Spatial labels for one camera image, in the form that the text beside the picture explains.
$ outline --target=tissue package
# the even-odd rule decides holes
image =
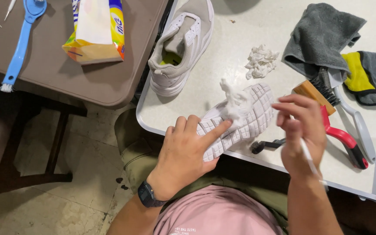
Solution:
[[[75,31],[62,49],[81,65],[124,60],[121,0],[72,0]]]

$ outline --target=hand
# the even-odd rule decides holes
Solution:
[[[166,130],[158,163],[147,178],[157,200],[170,200],[183,187],[216,167],[218,158],[204,162],[203,155],[233,121],[221,122],[205,136],[199,136],[197,125],[200,121],[195,115],[190,115],[188,120],[178,117],[175,127]]]
[[[273,104],[272,107],[279,110],[277,126],[286,133],[281,158],[286,170],[290,173],[291,180],[314,178],[302,152],[300,138],[306,142],[313,162],[321,175],[319,166],[326,148],[326,132],[320,104],[298,94],[280,97],[278,100],[280,103]]]

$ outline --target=white sneaker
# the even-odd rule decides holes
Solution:
[[[203,156],[204,161],[219,157],[234,143],[258,136],[269,126],[274,117],[274,110],[271,106],[274,96],[271,88],[265,83],[258,83],[245,88],[244,91],[249,92],[253,97],[253,111],[248,113],[243,126],[232,132],[225,132],[208,147]],[[207,112],[198,124],[198,135],[205,135],[225,120],[222,115],[226,104],[227,100],[224,100]]]
[[[148,63],[150,86],[161,96],[181,92],[189,74],[210,44],[214,9],[210,0],[188,0],[175,12],[169,29],[156,43]]]

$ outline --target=pink t-shirt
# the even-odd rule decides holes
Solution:
[[[210,185],[175,201],[159,215],[154,235],[281,235],[271,212],[248,195]]]

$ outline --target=yellow insole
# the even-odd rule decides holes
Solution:
[[[177,66],[181,63],[182,58],[173,52],[166,52],[166,56],[163,58],[163,61],[160,62],[161,65],[172,64]]]

